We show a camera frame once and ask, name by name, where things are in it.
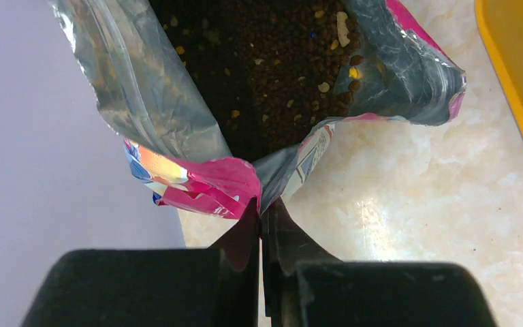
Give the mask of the brown pet food kibble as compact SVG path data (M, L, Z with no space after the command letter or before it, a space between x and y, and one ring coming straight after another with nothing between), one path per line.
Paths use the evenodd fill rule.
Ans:
M234 157L255 161L347 116L361 63L356 19L341 1L151 1Z

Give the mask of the pink pet food bag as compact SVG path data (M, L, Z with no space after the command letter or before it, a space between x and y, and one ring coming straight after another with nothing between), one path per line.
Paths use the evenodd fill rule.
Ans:
M347 116L330 116L303 141L255 161L234 157L176 54L151 1L51 1L103 120L124 139L131 173L158 205L238 219L295 193L348 121L439 126L458 115L466 75L399 1L341 1L356 19L361 63Z

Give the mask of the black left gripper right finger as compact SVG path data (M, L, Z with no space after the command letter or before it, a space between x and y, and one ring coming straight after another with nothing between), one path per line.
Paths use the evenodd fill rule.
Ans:
M472 274L450 262L345 262L277 200L261 216L273 326L495 326Z

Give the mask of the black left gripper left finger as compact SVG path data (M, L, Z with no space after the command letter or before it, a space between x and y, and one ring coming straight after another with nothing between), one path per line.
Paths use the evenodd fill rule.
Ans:
M259 214L251 200L207 248L80 249L50 269L23 326L256 326Z

